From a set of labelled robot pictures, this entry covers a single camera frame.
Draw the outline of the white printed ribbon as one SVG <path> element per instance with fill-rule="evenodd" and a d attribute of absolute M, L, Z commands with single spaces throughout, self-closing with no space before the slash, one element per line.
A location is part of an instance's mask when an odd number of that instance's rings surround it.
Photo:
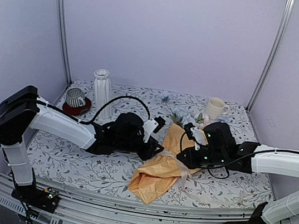
<path fill-rule="evenodd" d="M 211 200 L 208 198 L 202 196 L 202 195 L 195 195 L 192 193 L 187 192 L 186 189 L 184 189 L 185 183 L 187 178 L 192 179 L 192 174 L 190 173 L 189 168 L 187 168 L 181 161 L 179 161 L 173 154 L 168 152 L 167 150 L 163 150 L 162 152 L 159 153 L 159 155 L 162 155 L 164 157 L 171 157 L 177 164 L 179 170 L 180 170 L 180 184 L 182 185 L 183 192 L 190 198 L 199 202 L 209 202 L 212 203 Z"/>

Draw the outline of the white ribbed ceramic vase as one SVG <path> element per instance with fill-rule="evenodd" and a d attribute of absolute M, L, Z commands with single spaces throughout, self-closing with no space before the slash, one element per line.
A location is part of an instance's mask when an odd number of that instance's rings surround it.
<path fill-rule="evenodd" d="M 109 75 L 110 72 L 106 69 L 99 69 L 94 72 L 94 97 L 97 111 L 112 98 Z"/>

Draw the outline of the orange paper flower bouquet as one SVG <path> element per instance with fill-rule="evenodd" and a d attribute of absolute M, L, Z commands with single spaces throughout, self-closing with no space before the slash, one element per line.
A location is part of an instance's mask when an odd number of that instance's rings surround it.
<path fill-rule="evenodd" d="M 183 133 L 183 128 L 173 123 L 164 139 L 164 150 L 176 157 L 181 146 L 185 148 L 193 146 L 194 141 L 185 140 L 182 137 Z M 199 171 L 198 168 L 189 170 L 191 174 Z M 145 204 L 150 204 L 165 194 L 178 179 L 180 180 L 180 170 L 176 162 L 171 157 L 158 154 L 135 170 L 128 190 Z"/>

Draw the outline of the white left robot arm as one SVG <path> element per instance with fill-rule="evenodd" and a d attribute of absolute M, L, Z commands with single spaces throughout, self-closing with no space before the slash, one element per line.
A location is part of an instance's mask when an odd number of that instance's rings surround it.
<path fill-rule="evenodd" d="M 36 188 L 23 142 L 26 129 L 48 132 L 91 154 L 136 153 L 140 159 L 149 160 L 164 149 L 152 137 L 164 124 L 161 117 L 143 121 L 132 112 L 122 113 L 104 125 L 93 120 L 83 121 L 50 105 L 38 96 L 36 87 L 27 86 L 0 104 L 0 145 L 21 196 L 34 204 L 40 200 L 41 193 Z"/>

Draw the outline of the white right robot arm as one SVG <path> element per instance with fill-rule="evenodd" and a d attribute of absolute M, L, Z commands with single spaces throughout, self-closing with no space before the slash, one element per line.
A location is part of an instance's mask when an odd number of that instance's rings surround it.
<path fill-rule="evenodd" d="M 299 178 L 299 151 L 278 149 L 258 142 L 236 143 L 230 127 L 216 122 L 198 130 L 191 123 L 185 127 L 194 146 L 179 152 L 177 159 L 187 168 L 218 169 L 243 173 L 278 174 Z M 282 199 L 259 205 L 251 220 L 244 224 L 275 224 L 299 215 L 299 191 Z"/>

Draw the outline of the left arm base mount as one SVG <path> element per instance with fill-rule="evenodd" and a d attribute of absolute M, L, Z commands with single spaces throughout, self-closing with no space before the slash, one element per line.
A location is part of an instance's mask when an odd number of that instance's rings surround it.
<path fill-rule="evenodd" d="M 13 198 L 18 199 L 24 204 L 38 208 L 40 210 L 54 213 L 59 202 L 59 191 L 48 187 L 39 189 L 34 181 L 28 186 L 19 186 L 16 181 L 14 183 L 14 190 L 11 193 Z"/>

